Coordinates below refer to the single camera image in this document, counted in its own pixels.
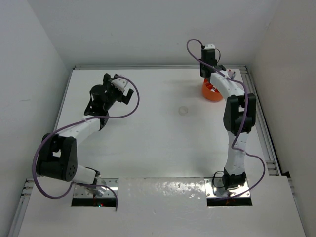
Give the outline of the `red clear cap pen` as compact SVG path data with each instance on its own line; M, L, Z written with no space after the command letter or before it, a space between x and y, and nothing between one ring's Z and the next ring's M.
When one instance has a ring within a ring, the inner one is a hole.
M233 71L233 70L228 70L228 75L229 75L229 77L230 77L231 79L233 79L233 78L235 77L235 75L236 75L236 72Z

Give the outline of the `clear tape roll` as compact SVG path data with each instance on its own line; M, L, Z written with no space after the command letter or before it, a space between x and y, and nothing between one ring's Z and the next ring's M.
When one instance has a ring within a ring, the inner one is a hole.
M183 116L183 115L187 114L188 111L189 110L186 106L181 106L181 107L179 107L178 113Z

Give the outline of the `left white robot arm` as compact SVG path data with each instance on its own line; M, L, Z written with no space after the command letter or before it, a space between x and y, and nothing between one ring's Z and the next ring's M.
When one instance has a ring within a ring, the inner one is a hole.
M115 102L128 104L136 89L126 89L131 81L119 75L104 74L103 83L89 92L89 102L82 120L43 136L37 151L35 174L66 182L95 184L99 172L78 164L78 146L102 130L111 118L109 109Z

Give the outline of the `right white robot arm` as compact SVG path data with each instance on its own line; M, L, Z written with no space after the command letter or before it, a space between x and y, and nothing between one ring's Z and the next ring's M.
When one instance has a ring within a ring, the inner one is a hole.
M215 59L215 46L201 47L200 75L219 91L226 101L223 123L229 136L228 158L223 170L223 187L233 189L246 180L244 157L246 141L256 122L256 97L243 82L235 80L235 71L226 70Z

